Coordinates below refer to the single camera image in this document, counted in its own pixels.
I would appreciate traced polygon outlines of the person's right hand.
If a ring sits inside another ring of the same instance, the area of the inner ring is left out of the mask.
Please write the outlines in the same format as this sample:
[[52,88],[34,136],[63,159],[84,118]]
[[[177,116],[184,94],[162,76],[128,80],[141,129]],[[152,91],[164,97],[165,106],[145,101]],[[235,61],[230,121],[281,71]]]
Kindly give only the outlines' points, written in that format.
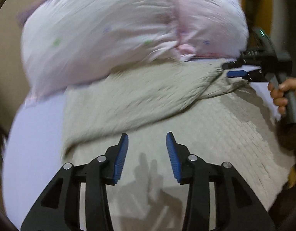
[[269,82],[268,90],[270,91],[270,96],[273,99],[273,103],[278,107],[278,112],[281,115],[286,114],[286,105],[288,104],[288,99],[285,98],[285,92],[293,91],[296,96],[296,78],[290,77],[286,79],[278,88]]

